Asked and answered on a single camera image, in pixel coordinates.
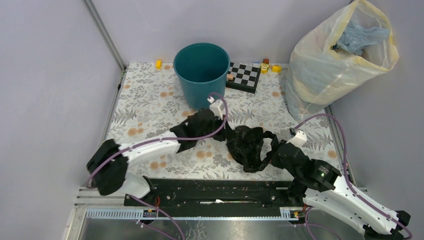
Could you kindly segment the black trash bag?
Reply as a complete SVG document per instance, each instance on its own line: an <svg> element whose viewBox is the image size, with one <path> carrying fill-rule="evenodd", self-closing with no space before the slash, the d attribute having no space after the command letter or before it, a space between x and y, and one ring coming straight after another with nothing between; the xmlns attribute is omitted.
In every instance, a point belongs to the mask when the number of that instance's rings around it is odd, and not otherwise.
<svg viewBox="0 0 424 240"><path fill-rule="evenodd" d="M271 131L264 131L262 127L250 128L245 125L237 126L234 138L226 141L226 146L232 158L243 166L246 173L263 171L272 160L272 156L279 144L277 136ZM271 151L261 159L264 139L271 139Z"/></svg>

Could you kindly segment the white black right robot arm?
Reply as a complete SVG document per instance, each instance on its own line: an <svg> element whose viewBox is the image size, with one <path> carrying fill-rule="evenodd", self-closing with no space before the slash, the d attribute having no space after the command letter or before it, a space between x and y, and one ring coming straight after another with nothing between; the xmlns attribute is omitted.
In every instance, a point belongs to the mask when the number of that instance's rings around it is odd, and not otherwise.
<svg viewBox="0 0 424 240"><path fill-rule="evenodd" d="M319 159L309 159L291 142L281 141L268 154L270 164L287 170L293 181L284 199L293 205L302 203L317 208L351 226L366 240L402 240L401 230L411 216L403 210L391 210L379 204L334 166Z"/></svg>

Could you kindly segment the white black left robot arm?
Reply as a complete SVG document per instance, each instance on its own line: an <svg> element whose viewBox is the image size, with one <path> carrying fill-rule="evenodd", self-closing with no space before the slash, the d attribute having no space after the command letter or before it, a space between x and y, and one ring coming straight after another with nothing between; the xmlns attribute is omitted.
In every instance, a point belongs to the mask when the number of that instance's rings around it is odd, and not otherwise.
<svg viewBox="0 0 424 240"><path fill-rule="evenodd" d="M202 108L182 123L149 139L117 143L108 139L88 161L89 178L101 196L123 193L136 197L144 206L152 204L155 192L146 177L131 173L130 168L164 155L178 154L196 146L200 140L225 140L229 129L225 113Z"/></svg>

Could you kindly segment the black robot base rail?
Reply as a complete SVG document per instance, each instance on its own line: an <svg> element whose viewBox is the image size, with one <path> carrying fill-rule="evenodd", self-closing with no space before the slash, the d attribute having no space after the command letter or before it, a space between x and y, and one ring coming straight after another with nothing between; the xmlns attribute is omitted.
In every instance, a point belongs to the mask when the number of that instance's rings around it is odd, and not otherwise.
<svg viewBox="0 0 424 240"><path fill-rule="evenodd" d="M260 209L304 208L301 199L288 198L288 181L152 178L150 182L153 190L142 200L166 213L258 213Z"/></svg>

